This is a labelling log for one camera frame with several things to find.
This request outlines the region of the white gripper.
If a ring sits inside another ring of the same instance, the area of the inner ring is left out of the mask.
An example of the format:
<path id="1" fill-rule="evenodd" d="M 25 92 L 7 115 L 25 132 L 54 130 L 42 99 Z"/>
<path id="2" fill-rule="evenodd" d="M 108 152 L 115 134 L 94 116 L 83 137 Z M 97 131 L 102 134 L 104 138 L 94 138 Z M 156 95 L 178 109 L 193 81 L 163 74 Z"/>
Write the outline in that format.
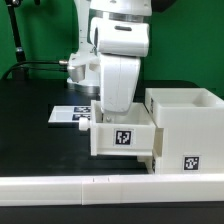
<path id="1" fill-rule="evenodd" d="M 126 114 L 133 102 L 141 61 L 138 57 L 108 54 L 101 54 L 99 59 L 103 121 L 114 122 L 113 114 Z"/>

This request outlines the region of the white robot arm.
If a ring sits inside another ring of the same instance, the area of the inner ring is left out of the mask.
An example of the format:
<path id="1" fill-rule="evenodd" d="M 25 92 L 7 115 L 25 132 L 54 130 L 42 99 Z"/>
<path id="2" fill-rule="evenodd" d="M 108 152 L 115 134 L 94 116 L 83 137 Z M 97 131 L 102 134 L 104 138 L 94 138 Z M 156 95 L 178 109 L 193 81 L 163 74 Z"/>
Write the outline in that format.
<path id="1" fill-rule="evenodd" d="M 150 48 L 150 17 L 176 1 L 74 0 L 80 45 L 70 55 L 68 74 L 76 84 L 100 87 L 105 122 L 129 112 Z"/>

